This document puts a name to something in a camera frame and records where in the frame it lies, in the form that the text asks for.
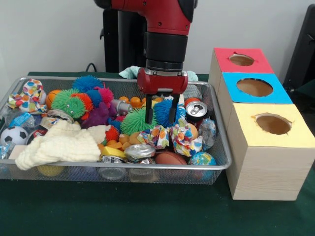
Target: metal lid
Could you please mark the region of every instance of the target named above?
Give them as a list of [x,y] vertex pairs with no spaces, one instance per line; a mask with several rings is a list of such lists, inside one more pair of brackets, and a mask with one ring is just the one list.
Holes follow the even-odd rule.
[[208,108],[206,104],[204,104],[203,102],[196,101],[196,102],[191,102],[187,104],[186,112],[188,115],[192,117],[202,118],[205,115],[207,115]]
[[155,148],[147,144],[131,145],[126,148],[125,155],[131,161],[149,158],[155,155]]
[[71,123],[74,123],[74,119],[62,110],[58,110],[58,109],[49,110],[47,112],[47,116],[65,119],[65,120],[70,121]]

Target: yellow box top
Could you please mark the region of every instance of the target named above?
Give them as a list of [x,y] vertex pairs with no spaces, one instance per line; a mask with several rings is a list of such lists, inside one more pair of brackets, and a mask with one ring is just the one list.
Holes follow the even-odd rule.
[[234,108],[249,146],[315,148],[295,105],[234,103]]

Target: basketball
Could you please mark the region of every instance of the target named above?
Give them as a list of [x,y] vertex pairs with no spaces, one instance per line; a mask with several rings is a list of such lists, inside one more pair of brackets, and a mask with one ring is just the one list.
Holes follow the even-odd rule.
[[46,97],[46,105],[48,107],[48,109],[51,109],[51,104],[53,103],[53,101],[55,100],[55,97],[58,93],[60,93],[61,90],[57,89],[57,90],[53,90],[51,91],[47,97]]

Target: red puffer ball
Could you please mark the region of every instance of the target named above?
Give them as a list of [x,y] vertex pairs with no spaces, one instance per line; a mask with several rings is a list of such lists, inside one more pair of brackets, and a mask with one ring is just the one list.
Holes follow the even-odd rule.
[[105,133],[106,133],[106,140],[108,142],[111,140],[116,140],[118,142],[120,133],[119,133],[118,129],[115,128],[113,125]]
[[123,122],[123,120],[126,118],[126,116],[118,116],[116,117],[116,121],[120,121],[120,122]]

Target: wooden box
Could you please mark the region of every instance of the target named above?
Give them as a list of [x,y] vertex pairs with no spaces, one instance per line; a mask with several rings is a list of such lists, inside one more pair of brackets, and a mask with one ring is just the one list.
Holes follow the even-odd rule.
[[296,200],[315,159],[315,138],[295,105],[234,103],[227,135],[233,199]]
[[214,87],[216,94],[223,72],[274,73],[260,49],[215,48],[208,83]]
[[266,73],[223,72],[217,97],[226,130],[233,102],[292,104],[276,75]]

